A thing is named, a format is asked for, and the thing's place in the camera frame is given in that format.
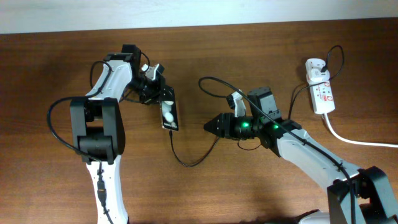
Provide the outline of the black Samsung smartphone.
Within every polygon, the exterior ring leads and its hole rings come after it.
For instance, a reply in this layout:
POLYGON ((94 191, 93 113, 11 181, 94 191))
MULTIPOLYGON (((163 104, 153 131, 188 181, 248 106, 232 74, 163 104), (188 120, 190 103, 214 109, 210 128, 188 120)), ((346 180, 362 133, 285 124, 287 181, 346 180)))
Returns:
POLYGON ((162 127, 171 131, 178 131, 177 104, 160 101, 162 127))

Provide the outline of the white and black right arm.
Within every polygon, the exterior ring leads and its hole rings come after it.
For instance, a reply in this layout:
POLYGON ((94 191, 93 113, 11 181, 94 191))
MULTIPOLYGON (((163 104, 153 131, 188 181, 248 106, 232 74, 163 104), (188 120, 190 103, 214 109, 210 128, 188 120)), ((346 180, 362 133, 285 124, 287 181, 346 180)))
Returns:
POLYGON ((378 167, 362 169, 317 143, 301 125, 282 119, 268 87, 248 92, 246 115, 238 92, 227 97, 234 113, 221 113, 204 125, 220 138, 259 138, 264 148, 305 172, 327 194, 328 212, 313 210, 296 223, 397 223, 397 200, 387 175, 378 167))

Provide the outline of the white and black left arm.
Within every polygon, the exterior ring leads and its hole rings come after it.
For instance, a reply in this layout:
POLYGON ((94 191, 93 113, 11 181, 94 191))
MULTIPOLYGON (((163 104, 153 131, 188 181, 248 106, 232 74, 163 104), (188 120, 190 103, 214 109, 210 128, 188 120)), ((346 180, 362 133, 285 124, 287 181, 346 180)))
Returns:
POLYGON ((124 44, 104 58, 103 72, 85 99, 72 100, 73 144, 91 175, 98 223, 129 223, 121 190, 120 163, 126 136, 119 102, 132 90, 145 105, 158 104, 162 127, 178 130, 174 89, 165 83, 163 66, 141 65, 141 50, 124 44))

